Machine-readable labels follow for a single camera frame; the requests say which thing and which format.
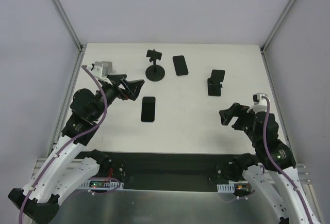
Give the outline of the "silver edged black phone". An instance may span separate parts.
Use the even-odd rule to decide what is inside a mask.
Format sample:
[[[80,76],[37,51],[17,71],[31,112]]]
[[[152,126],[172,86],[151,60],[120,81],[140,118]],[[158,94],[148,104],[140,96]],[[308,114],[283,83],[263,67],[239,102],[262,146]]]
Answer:
[[[142,99],[142,110],[141,110],[141,121],[142,122],[154,122],[155,121],[155,97],[143,97]]]

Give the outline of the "white folding phone stand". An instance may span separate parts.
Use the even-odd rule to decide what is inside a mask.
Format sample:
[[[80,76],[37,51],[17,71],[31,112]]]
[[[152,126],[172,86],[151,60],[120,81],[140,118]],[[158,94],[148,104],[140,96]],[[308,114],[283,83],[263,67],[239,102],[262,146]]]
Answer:
[[[96,61],[94,63],[94,75],[98,77],[107,77],[114,74],[114,69],[111,61]]]

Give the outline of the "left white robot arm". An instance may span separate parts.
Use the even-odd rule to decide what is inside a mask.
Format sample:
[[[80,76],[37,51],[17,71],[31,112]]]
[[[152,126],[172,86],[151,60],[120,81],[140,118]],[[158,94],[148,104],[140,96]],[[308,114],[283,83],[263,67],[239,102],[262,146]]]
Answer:
[[[91,141],[113,101],[134,101],[139,96],[145,81],[127,81],[126,77],[125,74],[107,76],[105,80],[95,80],[96,93],[86,88],[74,93],[70,105],[72,114],[55,148],[31,181],[23,188],[12,189],[8,195],[20,210],[19,223],[23,223],[24,216],[36,223],[49,223],[64,200],[91,177],[121,183],[113,177],[110,158],[97,149],[89,152],[76,169],[67,175],[63,172]]]

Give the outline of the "black folding phone stand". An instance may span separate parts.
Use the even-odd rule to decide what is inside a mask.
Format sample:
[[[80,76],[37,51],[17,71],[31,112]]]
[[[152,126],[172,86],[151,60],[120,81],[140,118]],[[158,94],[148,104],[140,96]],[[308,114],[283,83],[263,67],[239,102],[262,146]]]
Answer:
[[[224,81],[225,70],[215,70],[211,72],[211,76],[207,79],[208,95],[211,97],[220,97],[222,83]]]

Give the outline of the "black round base phone stand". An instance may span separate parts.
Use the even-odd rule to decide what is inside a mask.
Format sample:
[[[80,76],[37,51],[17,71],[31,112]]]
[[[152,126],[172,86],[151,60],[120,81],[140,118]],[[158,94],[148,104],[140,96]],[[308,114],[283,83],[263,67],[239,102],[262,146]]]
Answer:
[[[158,60],[161,60],[162,53],[156,50],[148,50],[146,57],[149,58],[149,62],[152,63],[145,71],[145,76],[152,82],[158,82],[165,76],[165,70],[161,65],[157,64]]]

